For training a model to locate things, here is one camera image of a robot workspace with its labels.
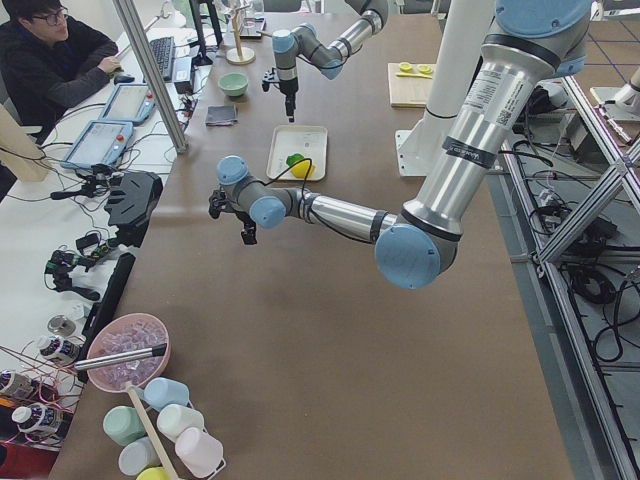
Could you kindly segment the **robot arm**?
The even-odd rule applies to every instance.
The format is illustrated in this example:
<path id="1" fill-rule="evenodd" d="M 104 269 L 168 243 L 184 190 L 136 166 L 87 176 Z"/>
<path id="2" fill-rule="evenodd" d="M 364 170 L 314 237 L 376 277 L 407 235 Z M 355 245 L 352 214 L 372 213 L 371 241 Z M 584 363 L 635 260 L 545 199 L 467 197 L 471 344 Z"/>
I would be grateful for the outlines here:
<path id="1" fill-rule="evenodd" d="M 454 1 L 439 62 L 456 48 L 469 58 L 452 73 L 454 117 L 439 150 L 421 144 L 427 175 L 415 198 L 392 215 L 306 188 L 272 188 L 235 155 L 217 165 L 218 188 L 209 213 L 234 214 L 243 240 L 286 217 L 320 223 L 374 247 L 381 274 L 392 284 L 417 289 L 453 263 L 461 219 L 493 166 L 500 147 L 540 81 L 571 75 L 585 59 L 591 5 L 587 1 Z"/>
<path id="2" fill-rule="evenodd" d="M 285 113 L 290 123 L 295 121 L 299 90 L 297 59 L 314 66 L 326 78 L 335 79 L 347 60 L 387 23 L 387 1 L 347 1 L 347 4 L 359 14 L 359 18 L 328 45 L 319 40 L 315 27 L 310 23 L 271 34 L 275 66 L 263 75 L 262 88 L 268 92 L 273 85 L 285 96 Z"/>

